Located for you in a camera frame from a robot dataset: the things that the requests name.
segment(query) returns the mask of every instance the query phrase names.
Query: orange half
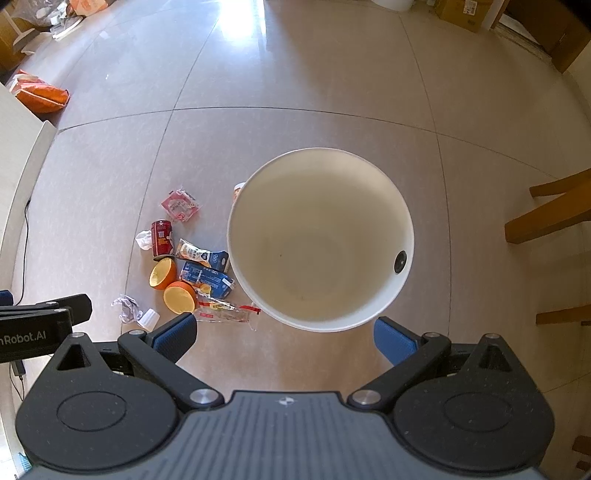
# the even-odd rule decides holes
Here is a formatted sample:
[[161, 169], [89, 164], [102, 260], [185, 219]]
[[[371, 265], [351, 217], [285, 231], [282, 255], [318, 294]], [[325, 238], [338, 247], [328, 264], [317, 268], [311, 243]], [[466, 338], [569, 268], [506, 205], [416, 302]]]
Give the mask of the orange half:
[[193, 312], [197, 308], [197, 297], [191, 285], [176, 281], [164, 290], [164, 303], [172, 312], [180, 315]]
[[170, 257], [160, 260], [150, 274], [150, 287], [164, 290], [177, 277], [177, 266]]

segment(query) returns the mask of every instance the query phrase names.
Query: black cable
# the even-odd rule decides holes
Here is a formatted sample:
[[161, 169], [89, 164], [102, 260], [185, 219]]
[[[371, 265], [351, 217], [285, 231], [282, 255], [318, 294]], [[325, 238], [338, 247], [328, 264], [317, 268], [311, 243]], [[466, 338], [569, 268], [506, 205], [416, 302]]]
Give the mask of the black cable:
[[21, 289], [21, 299], [16, 303], [16, 305], [20, 305], [21, 304], [22, 298], [25, 295], [25, 261], [27, 260], [27, 244], [29, 243], [29, 218], [27, 217], [27, 213], [29, 211], [29, 204], [30, 203], [31, 203], [31, 199], [28, 199], [27, 204], [25, 205], [25, 222], [27, 223], [27, 236], [25, 237], [25, 251], [22, 254], [22, 289]]
[[21, 395], [21, 393], [18, 391], [17, 386], [14, 384], [14, 380], [12, 379], [12, 372], [11, 372], [11, 369], [10, 369], [10, 364], [8, 364], [8, 376], [10, 377], [10, 383], [14, 387], [14, 390], [17, 391], [18, 398], [20, 398], [21, 401], [22, 401], [22, 399], [24, 397], [24, 394], [25, 394], [25, 384], [22, 381], [22, 377], [19, 377], [21, 379], [21, 383], [22, 383], [22, 395]]

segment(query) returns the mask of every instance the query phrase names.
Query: red can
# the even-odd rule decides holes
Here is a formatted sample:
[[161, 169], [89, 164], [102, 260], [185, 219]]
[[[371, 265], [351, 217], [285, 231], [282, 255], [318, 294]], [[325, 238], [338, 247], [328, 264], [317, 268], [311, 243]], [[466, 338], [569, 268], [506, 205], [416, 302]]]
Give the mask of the red can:
[[152, 224], [152, 254], [154, 260], [174, 256], [173, 224], [168, 220], [157, 220]]

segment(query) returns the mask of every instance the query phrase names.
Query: chair leg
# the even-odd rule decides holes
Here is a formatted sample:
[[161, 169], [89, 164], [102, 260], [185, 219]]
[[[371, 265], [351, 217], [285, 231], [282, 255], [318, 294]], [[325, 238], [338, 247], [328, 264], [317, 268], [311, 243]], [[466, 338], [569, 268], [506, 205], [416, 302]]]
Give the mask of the chair leg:
[[505, 239], [520, 244], [591, 219], [591, 180], [505, 224]]
[[584, 455], [591, 455], [591, 437], [579, 435], [575, 438], [572, 450]]
[[591, 320], [591, 304], [575, 307], [573, 309], [556, 310], [554, 312], [539, 313], [535, 316], [536, 325], [547, 325], [549, 323], [580, 322]]
[[570, 177], [530, 187], [530, 193], [532, 197], [559, 195], [560, 193], [566, 193], [569, 190], [578, 187], [588, 180], [591, 180], [591, 168], [571, 175]]
[[577, 462], [577, 468], [583, 472], [586, 472], [587, 470], [591, 469], [591, 463], [580, 460]]

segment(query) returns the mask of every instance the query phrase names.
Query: small white cup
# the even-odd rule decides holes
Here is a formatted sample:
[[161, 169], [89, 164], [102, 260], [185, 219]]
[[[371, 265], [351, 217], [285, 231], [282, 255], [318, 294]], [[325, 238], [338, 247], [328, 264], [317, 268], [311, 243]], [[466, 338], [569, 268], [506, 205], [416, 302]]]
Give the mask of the small white cup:
[[414, 230], [380, 169], [342, 150], [306, 148], [246, 182], [230, 213], [228, 251], [263, 311], [299, 329], [337, 332], [372, 320], [396, 298], [413, 261]]
[[146, 313], [138, 320], [140, 327], [151, 332], [156, 327], [156, 324], [160, 320], [160, 314], [152, 309], [148, 309]]

